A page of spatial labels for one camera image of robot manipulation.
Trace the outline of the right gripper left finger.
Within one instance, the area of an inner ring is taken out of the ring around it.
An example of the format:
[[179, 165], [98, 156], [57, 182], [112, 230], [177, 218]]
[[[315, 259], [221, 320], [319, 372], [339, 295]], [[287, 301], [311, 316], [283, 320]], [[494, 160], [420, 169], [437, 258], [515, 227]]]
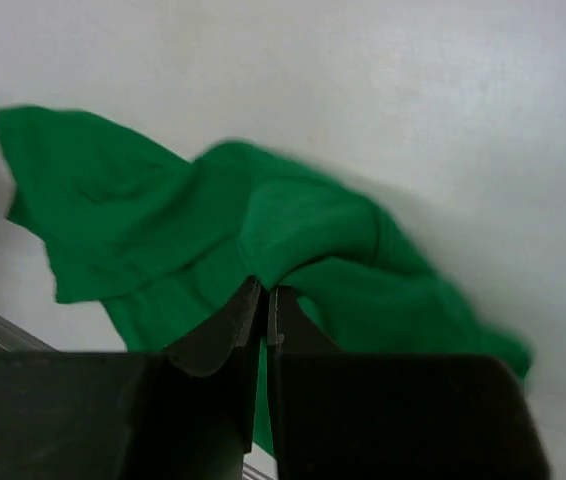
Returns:
[[212, 316], [164, 349], [172, 365], [189, 376], [224, 369], [239, 376], [258, 370], [262, 286], [247, 278]]

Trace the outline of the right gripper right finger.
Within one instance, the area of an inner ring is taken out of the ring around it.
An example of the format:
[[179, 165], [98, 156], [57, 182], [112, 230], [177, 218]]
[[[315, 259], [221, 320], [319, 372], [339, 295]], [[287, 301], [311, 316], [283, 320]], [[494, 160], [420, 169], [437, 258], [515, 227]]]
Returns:
[[290, 287], [277, 287], [269, 293], [266, 342], [269, 354], [342, 352], [304, 313], [296, 291]]

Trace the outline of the green polo shirt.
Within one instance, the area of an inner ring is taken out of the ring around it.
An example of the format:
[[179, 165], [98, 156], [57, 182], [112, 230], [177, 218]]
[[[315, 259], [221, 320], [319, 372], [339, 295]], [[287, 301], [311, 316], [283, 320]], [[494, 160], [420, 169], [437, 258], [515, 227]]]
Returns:
[[294, 289], [363, 353], [475, 353], [519, 378], [531, 349], [479, 320], [381, 206], [239, 140], [187, 161], [96, 114], [0, 109], [8, 217], [45, 245], [61, 304], [97, 301], [131, 350], [166, 347], [248, 277]]

